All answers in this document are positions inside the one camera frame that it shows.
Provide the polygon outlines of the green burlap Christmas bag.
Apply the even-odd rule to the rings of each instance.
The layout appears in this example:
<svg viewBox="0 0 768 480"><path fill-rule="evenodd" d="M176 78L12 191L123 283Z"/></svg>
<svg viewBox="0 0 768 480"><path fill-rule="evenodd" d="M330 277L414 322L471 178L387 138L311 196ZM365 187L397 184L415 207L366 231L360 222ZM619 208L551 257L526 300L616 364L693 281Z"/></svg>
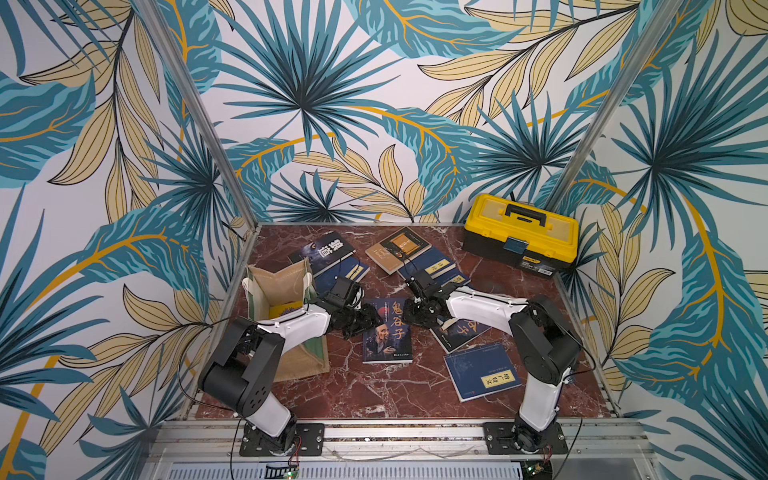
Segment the green burlap Christmas bag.
<svg viewBox="0 0 768 480"><path fill-rule="evenodd" d="M304 379L330 371L324 339L329 315L312 303L318 294L306 260L278 272L249 265L241 284L249 320L261 331L277 334L284 340L276 382ZM295 301L303 303L301 310L276 319L268 318L270 307Z"/></svg>

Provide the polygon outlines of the yellow book purple hair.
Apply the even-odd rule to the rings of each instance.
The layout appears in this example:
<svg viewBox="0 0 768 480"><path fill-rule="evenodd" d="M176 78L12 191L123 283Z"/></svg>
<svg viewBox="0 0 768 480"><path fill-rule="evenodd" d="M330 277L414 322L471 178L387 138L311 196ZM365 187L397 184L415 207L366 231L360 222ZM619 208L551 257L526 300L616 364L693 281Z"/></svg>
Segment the yellow book purple hair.
<svg viewBox="0 0 768 480"><path fill-rule="evenodd" d="M292 313L303 308L301 301L289 302L281 305L275 305L269 308L268 318L276 319L288 313Z"/></svg>

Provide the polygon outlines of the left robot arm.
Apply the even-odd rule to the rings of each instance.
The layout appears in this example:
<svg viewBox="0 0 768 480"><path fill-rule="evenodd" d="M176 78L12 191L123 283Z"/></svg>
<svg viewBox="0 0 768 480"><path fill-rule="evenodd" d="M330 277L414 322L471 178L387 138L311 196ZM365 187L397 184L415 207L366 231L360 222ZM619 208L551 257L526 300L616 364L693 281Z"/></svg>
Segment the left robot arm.
<svg viewBox="0 0 768 480"><path fill-rule="evenodd" d="M290 442L295 416L272 393L283 354L332 331L349 339L382 323L377 309L362 301L356 281L341 278L320 296L308 287L294 312L269 320L229 321L199 376L199 389L268 439Z"/></svg>

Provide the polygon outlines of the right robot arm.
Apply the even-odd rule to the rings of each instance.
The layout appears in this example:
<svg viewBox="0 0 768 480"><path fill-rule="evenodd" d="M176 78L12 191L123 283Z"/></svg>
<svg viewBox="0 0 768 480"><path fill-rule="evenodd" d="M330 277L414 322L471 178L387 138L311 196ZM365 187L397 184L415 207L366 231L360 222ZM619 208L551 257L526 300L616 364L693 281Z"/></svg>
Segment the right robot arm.
<svg viewBox="0 0 768 480"><path fill-rule="evenodd" d="M545 295L525 299L453 282L441 285L424 270L408 276L406 284L413 294L403 307L406 323L431 329L442 320L473 320L513 338L527 372L513 439L520 450L539 448L554 430L562 387L583 350L581 338L558 306Z"/></svg>

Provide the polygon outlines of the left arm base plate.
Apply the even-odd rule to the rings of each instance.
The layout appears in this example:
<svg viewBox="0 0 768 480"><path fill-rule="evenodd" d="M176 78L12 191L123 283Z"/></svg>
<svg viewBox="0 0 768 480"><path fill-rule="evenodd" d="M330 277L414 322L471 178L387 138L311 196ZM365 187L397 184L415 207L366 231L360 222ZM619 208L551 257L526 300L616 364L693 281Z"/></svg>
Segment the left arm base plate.
<svg viewBox="0 0 768 480"><path fill-rule="evenodd" d="M259 428L246 424L240 444L242 457L288 456L303 457L322 455L325 441L325 425L322 423L289 423L277 437L267 435Z"/></svg>

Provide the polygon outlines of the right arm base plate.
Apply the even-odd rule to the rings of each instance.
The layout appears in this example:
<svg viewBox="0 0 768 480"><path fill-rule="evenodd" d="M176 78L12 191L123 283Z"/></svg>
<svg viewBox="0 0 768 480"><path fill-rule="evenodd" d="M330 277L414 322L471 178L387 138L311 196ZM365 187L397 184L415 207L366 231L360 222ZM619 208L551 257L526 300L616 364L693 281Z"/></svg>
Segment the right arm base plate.
<svg viewBox="0 0 768 480"><path fill-rule="evenodd" d="M521 421L486 422L483 438L490 455L565 454L568 444L558 422L539 432Z"/></svg>

